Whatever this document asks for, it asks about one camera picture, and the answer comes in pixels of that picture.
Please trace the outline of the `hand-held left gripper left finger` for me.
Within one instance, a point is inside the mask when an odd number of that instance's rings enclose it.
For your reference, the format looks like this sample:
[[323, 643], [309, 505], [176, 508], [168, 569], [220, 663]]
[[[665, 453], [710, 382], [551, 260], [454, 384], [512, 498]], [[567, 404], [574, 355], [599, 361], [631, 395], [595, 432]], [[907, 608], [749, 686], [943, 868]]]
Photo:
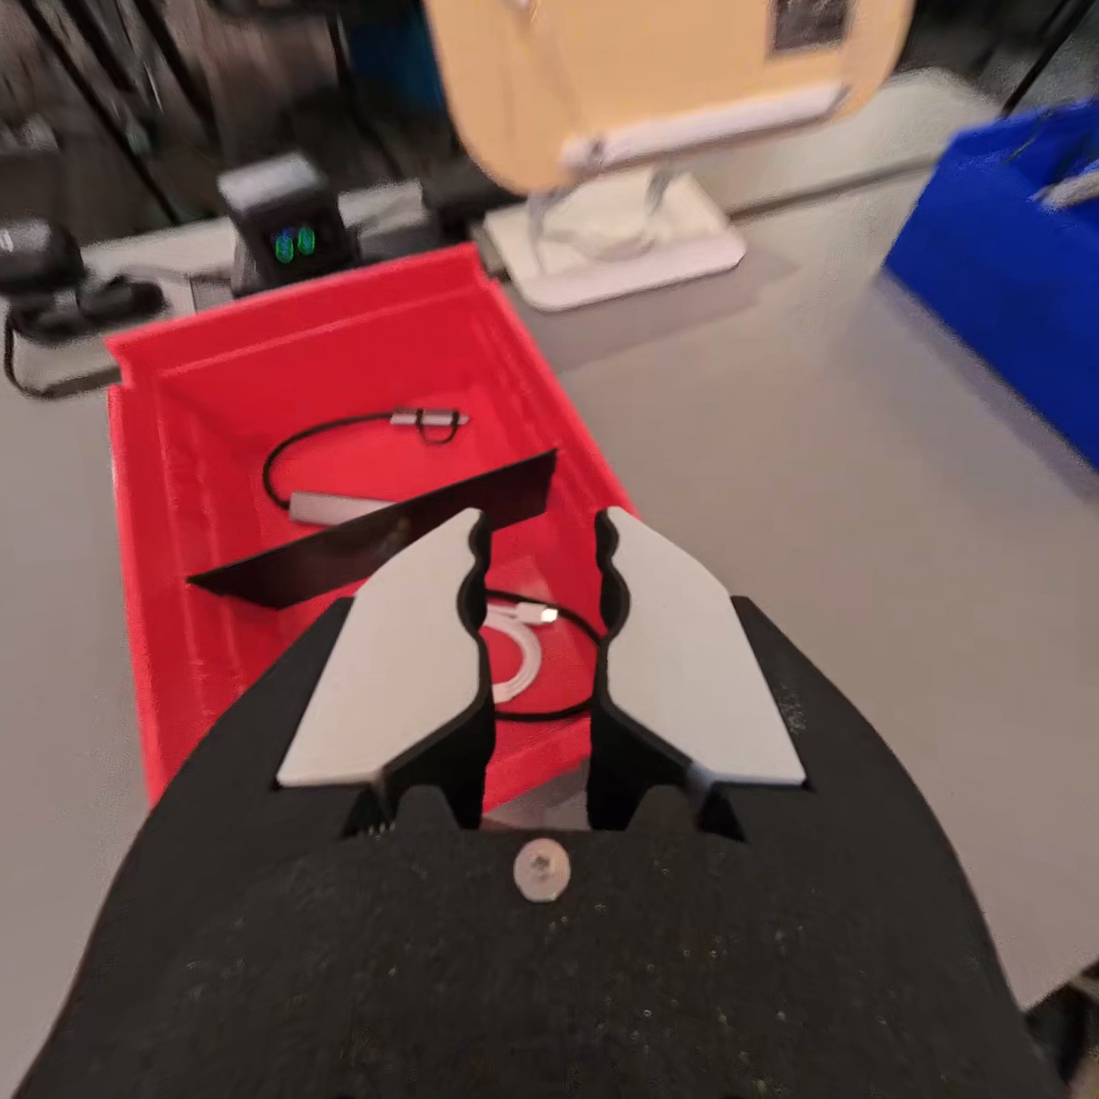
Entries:
[[369, 791], [395, 821], [438, 789], [482, 824], [496, 718], [488, 646], [488, 516], [466, 507], [401, 550], [351, 598], [277, 772], [282, 789]]

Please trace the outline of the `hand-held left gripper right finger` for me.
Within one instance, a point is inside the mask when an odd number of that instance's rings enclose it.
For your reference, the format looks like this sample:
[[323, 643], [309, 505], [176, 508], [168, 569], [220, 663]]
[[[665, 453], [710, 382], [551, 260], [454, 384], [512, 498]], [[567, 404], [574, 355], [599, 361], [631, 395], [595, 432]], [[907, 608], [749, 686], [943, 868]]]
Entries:
[[587, 824], [624, 831], [671, 788], [701, 831], [738, 832], [729, 789], [808, 776], [726, 586], [612, 505], [594, 521], [604, 625], [590, 702]]

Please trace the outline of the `red plastic bin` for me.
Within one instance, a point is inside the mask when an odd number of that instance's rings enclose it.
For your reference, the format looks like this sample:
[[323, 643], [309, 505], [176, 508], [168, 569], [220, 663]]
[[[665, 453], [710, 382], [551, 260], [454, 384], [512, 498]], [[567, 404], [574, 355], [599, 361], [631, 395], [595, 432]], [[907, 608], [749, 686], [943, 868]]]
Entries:
[[471, 245], [147, 325], [108, 347], [117, 529], [148, 797], [221, 714], [357, 584], [284, 610], [189, 584], [300, 539], [262, 469], [315, 425], [394, 410], [467, 416], [445, 445], [351, 425], [292, 445], [272, 488], [400, 501], [556, 451], [545, 511], [493, 535], [487, 583], [602, 631], [595, 516], [634, 507]]

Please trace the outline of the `blue plastic bin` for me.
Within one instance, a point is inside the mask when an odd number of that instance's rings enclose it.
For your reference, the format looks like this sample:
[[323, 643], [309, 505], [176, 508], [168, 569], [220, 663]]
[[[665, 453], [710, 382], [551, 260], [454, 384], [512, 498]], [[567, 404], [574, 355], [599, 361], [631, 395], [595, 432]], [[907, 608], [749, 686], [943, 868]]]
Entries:
[[1060, 437], [1098, 462], [1097, 201], [1034, 201], [1098, 152], [1097, 100], [954, 136], [885, 268]]

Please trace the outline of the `grey desk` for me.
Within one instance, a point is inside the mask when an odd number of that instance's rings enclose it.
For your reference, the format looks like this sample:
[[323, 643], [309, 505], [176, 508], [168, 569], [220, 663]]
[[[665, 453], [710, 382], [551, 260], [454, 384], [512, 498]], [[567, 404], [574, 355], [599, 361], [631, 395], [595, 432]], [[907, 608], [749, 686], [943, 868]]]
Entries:
[[[880, 275], [947, 140], [938, 70], [701, 176], [727, 277], [523, 306], [642, 519], [900, 757], [1028, 1009], [1097, 958], [1097, 474]], [[104, 395], [2, 384], [2, 1061], [34, 1052], [144, 816]]]

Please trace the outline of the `black bin divider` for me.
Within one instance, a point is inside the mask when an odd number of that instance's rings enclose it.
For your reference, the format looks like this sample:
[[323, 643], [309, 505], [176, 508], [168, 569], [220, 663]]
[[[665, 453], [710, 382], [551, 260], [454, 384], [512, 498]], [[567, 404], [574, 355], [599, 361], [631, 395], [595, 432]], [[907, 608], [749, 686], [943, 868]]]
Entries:
[[541, 515], [556, 472], [552, 448], [409, 500], [387, 504], [253, 556], [191, 575], [214, 596], [284, 610], [370, 579], [392, 558], [467, 509], [490, 531]]

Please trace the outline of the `small black toy robot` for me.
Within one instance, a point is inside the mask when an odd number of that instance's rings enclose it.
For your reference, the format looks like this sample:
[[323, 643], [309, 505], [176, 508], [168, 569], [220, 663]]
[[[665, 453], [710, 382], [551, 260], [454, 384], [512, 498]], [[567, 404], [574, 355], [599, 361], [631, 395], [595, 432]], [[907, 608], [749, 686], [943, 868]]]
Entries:
[[327, 175], [291, 151], [221, 173], [219, 196], [237, 237], [235, 297], [350, 268], [354, 244]]

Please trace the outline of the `black case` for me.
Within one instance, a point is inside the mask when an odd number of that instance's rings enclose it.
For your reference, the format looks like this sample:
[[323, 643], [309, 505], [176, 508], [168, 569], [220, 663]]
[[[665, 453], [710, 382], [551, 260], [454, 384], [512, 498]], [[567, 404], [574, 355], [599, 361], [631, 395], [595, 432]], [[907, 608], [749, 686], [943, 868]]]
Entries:
[[525, 201], [501, 187], [467, 158], [445, 164], [419, 181], [420, 199], [440, 234], [448, 240], [466, 240], [472, 228], [499, 209]]

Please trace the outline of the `black electronic device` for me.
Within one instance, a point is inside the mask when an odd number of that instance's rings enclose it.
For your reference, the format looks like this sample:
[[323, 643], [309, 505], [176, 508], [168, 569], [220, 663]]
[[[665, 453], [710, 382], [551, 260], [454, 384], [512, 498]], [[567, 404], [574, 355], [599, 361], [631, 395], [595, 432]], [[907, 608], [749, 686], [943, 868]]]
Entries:
[[157, 282], [95, 276], [74, 236], [47, 219], [1, 226], [2, 372], [22, 397], [55, 403], [111, 384], [114, 365], [37, 386], [16, 370], [18, 342], [56, 351], [164, 317], [168, 300]]

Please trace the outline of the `wooden book stand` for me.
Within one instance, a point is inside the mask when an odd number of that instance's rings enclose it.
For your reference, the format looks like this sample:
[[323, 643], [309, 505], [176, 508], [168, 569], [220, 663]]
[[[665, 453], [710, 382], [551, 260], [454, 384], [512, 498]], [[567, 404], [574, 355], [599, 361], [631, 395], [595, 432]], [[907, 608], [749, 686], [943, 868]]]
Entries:
[[524, 201], [484, 230], [530, 308], [734, 270], [746, 242], [690, 169], [875, 96], [914, 2], [428, 1], [465, 151]]

